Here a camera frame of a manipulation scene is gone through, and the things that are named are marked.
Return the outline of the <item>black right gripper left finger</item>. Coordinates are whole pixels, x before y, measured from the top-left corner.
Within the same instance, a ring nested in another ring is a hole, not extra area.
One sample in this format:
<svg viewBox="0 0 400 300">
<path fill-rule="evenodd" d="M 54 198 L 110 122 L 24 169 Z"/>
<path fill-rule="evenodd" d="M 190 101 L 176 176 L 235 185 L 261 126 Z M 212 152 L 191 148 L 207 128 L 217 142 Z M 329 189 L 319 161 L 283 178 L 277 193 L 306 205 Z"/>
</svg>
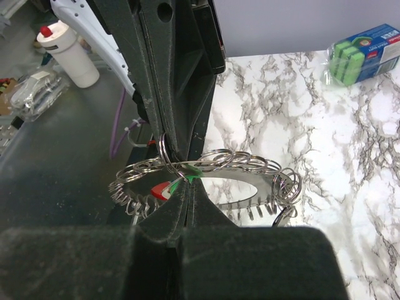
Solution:
<svg viewBox="0 0 400 300">
<path fill-rule="evenodd" d="M 189 184 L 136 226 L 11 228 L 2 299 L 184 299 L 176 249 Z"/>
</svg>

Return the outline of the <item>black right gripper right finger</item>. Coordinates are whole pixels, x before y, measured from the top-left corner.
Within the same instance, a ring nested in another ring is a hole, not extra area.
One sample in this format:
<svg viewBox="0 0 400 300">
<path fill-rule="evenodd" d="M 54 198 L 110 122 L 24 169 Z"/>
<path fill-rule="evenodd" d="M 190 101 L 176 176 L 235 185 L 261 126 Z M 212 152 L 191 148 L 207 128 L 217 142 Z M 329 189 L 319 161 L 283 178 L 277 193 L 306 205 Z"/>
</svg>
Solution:
<svg viewBox="0 0 400 300">
<path fill-rule="evenodd" d="M 187 227 L 179 238 L 183 299 L 347 299 L 348 292 L 325 234 L 313 227 L 222 226 L 202 182 L 189 190 Z"/>
</svg>

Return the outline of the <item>red key tag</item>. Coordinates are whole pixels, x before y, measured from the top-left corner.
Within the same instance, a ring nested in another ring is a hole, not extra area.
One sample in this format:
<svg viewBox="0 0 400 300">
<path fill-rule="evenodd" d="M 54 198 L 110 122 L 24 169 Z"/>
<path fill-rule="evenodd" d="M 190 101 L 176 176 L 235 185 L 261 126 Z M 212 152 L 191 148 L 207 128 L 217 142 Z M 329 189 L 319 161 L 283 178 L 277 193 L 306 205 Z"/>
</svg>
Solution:
<svg viewBox="0 0 400 300">
<path fill-rule="evenodd" d="M 167 201 L 171 197 L 172 182 L 162 182 L 151 189 L 151 195 L 156 199 Z"/>
</svg>

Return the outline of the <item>green key tag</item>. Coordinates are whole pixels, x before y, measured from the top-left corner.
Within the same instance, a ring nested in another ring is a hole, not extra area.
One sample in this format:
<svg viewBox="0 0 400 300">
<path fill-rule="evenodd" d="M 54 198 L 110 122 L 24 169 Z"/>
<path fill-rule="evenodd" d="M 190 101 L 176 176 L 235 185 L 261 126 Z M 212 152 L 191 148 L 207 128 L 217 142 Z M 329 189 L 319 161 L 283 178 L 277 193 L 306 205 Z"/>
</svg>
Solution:
<svg viewBox="0 0 400 300">
<path fill-rule="evenodd" d="M 194 166 L 190 166 L 188 164 L 185 164 L 182 167 L 181 174 L 182 176 L 179 175 L 179 177 L 176 180 L 172 181 L 170 185 L 166 188 L 166 191 L 169 193 L 170 196 L 174 193 L 180 182 L 192 183 L 194 179 L 201 178 L 203 176 L 203 172 L 200 169 Z"/>
</svg>

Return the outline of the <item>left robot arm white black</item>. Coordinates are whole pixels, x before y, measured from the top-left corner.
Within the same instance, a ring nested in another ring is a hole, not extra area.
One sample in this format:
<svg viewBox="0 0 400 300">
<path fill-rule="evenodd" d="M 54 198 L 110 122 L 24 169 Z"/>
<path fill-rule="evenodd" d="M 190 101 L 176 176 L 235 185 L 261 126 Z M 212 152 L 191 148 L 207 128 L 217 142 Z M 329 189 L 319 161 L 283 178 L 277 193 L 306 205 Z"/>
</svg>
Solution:
<svg viewBox="0 0 400 300">
<path fill-rule="evenodd" d="M 173 161 L 203 150 L 225 50 L 212 1 L 52 1 L 116 73 Z"/>
</svg>

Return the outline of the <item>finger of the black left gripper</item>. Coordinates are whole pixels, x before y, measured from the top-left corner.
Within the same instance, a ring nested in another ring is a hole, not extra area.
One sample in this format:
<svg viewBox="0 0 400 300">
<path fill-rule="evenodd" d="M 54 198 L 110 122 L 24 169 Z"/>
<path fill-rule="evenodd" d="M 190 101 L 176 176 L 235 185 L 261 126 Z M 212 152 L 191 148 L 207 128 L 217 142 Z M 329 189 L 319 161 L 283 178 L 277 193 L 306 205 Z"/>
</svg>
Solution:
<svg viewBox="0 0 400 300">
<path fill-rule="evenodd" d="M 143 1 L 139 13 L 150 70 L 142 97 L 157 139 L 171 158 L 188 158 L 196 122 L 225 70 L 213 1 Z"/>
<path fill-rule="evenodd" d="M 151 128 L 178 152 L 174 121 L 177 1 L 91 1 L 95 15 L 116 41 L 141 95 Z"/>
</svg>

